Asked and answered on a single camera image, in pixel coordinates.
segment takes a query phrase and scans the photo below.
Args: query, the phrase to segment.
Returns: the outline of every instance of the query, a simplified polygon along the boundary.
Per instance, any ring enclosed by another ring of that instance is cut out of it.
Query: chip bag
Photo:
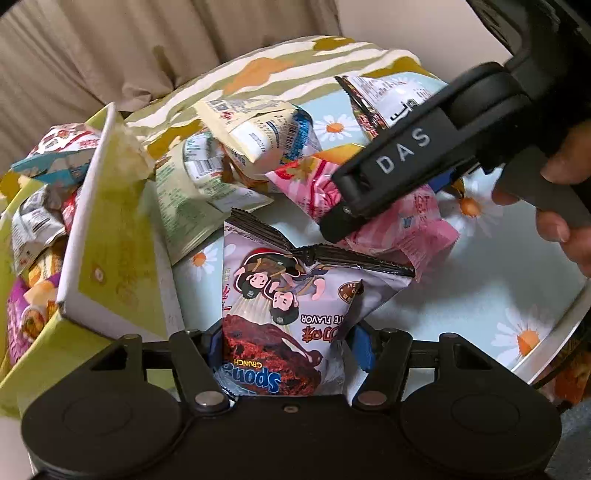
[[[235,394],[342,392],[342,339],[408,285],[412,268],[331,245],[295,248],[233,210],[224,227],[223,363]]]
[[[341,200],[331,175],[361,147],[342,145],[289,163],[267,177],[315,222]],[[401,251],[417,279],[439,251],[457,240],[456,230],[439,214],[431,187],[423,185],[339,243],[367,255],[395,258]]]

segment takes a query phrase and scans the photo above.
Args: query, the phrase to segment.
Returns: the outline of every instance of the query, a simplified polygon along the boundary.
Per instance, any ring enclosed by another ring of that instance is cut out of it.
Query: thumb
[[[581,183],[591,176],[591,121],[569,132],[540,173],[552,183],[565,185]]]

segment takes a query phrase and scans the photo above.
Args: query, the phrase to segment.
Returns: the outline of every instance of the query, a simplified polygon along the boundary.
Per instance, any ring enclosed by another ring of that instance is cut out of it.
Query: torn packaging
[[[283,100],[200,100],[195,108],[249,187],[250,181],[267,182],[266,172],[320,148],[310,115]]]
[[[237,394],[340,393],[340,338],[413,277],[408,267],[337,247],[294,248],[236,210],[225,223],[224,246],[217,377]],[[330,379],[330,388],[329,362],[339,364],[340,377]]]

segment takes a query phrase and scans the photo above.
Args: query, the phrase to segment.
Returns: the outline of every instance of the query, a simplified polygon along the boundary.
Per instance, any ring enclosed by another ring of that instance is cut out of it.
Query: human hand
[[[542,176],[562,185],[581,183],[591,176],[591,121],[574,127],[542,168]],[[511,205],[519,199],[496,186],[492,200],[497,205]],[[557,213],[536,211],[535,224],[544,240],[559,242],[566,256],[575,262],[583,275],[591,277],[591,227],[571,229]]]

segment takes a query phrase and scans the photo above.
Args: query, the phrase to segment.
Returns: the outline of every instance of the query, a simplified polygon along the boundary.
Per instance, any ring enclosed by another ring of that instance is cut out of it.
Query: black plastic mount
[[[313,478],[384,478],[393,466],[402,478],[546,478],[556,410],[468,341],[417,342],[362,322],[348,342],[360,364],[375,357],[352,406],[341,395],[270,395],[231,407],[212,374],[219,323],[168,342],[125,336],[35,400],[22,436],[47,480],[185,478],[196,465],[257,479],[310,468]],[[146,382],[153,368],[172,370],[178,401]],[[435,368],[434,382],[400,402],[410,368]]]
[[[469,3],[514,56],[461,75],[342,165],[332,176],[342,201],[320,221],[328,241],[440,174],[453,182],[477,166],[489,173],[530,145],[551,154],[589,117],[591,35],[582,17],[554,0]],[[589,184],[576,191],[589,208]]]

